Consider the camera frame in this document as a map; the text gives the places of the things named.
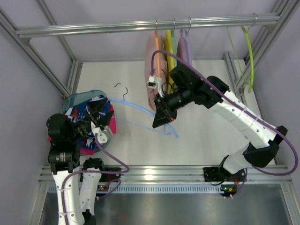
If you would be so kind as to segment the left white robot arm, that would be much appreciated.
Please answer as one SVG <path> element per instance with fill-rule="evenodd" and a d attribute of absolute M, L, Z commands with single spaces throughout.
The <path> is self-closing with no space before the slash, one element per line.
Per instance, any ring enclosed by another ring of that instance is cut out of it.
<path fill-rule="evenodd" d="M 78 141 L 94 135 L 95 142 L 107 143 L 113 135 L 109 123 L 114 114 L 103 97 L 86 103 L 83 118 L 73 122 L 70 116 L 57 113 L 48 118 L 50 137 L 48 162 L 56 184 L 60 225 L 94 225 L 94 203 L 103 161 L 90 158 L 80 169 L 81 146 Z"/>

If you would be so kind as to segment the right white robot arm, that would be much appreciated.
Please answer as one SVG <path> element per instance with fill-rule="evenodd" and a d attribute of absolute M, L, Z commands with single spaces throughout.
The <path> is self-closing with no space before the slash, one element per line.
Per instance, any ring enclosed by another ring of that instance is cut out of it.
<path fill-rule="evenodd" d="M 156 113 L 153 128 L 174 121 L 177 118 L 177 111 L 193 102 L 223 117 L 249 140 L 244 148 L 223 158 L 215 172 L 216 176 L 225 180 L 249 166 L 264 168 L 273 160 L 283 140 L 276 132 L 286 135 L 287 129 L 284 126 L 267 127 L 258 121 L 257 116 L 248 115 L 249 109 L 218 77 L 207 78 L 219 90 L 216 92 L 183 64 L 175 67 L 170 76 L 177 88 L 163 97 L 159 94 L 155 96 Z"/>

